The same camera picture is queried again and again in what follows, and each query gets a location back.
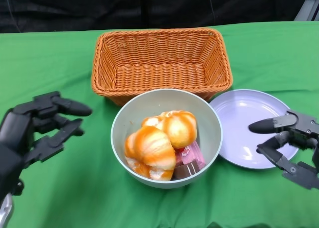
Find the green tablecloth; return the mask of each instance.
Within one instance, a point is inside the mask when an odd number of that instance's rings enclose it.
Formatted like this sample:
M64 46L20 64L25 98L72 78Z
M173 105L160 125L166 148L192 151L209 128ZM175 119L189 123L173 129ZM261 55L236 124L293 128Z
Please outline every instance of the green tablecloth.
M319 118L319 23L272 22L216 27L224 36L233 89L276 96ZM225 228L256 224L319 227L319 191L218 158L194 184L176 190L147 187L117 162L110 144L120 109L91 90L95 40L101 31L0 35L0 114L33 96L59 90L94 110L86 134L22 173L9 228ZM311 151L295 161L310 163Z

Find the orange wicker basket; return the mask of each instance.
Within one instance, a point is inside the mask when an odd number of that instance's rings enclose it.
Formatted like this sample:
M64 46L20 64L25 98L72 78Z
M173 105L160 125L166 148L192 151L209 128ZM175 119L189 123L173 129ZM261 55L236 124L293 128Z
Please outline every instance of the orange wicker basket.
M209 100L232 83L225 43L215 29L113 31L97 39L92 90L117 105L161 88Z

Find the orange glazed bun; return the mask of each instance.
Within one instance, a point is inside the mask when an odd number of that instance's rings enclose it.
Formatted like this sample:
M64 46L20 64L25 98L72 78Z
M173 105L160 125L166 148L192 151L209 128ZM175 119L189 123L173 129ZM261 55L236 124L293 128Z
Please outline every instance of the orange glazed bun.
M143 126L124 144L129 167L137 174L157 181L170 181L176 157L168 136L154 126Z
M163 112L159 116L147 117L143 126L155 126L169 137L175 149L191 145L197 138L197 123L195 116L186 111Z

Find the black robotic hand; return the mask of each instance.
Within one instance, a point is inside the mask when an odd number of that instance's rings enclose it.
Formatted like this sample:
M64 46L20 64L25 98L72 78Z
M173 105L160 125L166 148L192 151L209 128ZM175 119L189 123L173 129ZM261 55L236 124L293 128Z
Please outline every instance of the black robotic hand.
M278 133L263 144L257 145L257 152L263 154L275 166L283 170L283 177L307 189L319 189L319 124L314 117L295 111L287 111L286 115L255 122L248 126L254 133ZM311 167L303 162L290 162L278 148L286 143L301 150L314 149Z
M89 116L92 110L52 92L7 111L0 126L0 204L7 194L22 193L24 185L19 176L24 168L61 152L71 136L83 135L82 119L70 121L59 113ZM54 136L34 141L35 132L44 134L54 129L59 129Z

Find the plate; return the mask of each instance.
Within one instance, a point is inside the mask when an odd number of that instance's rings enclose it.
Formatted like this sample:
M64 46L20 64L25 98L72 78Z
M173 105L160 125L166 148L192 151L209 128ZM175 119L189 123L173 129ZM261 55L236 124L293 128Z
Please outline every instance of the plate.
M275 134L256 134L248 129L253 122L282 116L289 107L279 99L256 90L225 92L209 103L217 112L223 127L220 155L231 163L251 169L275 167L264 155L256 152L258 144ZM288 144L278 149L289 160L298 149Z

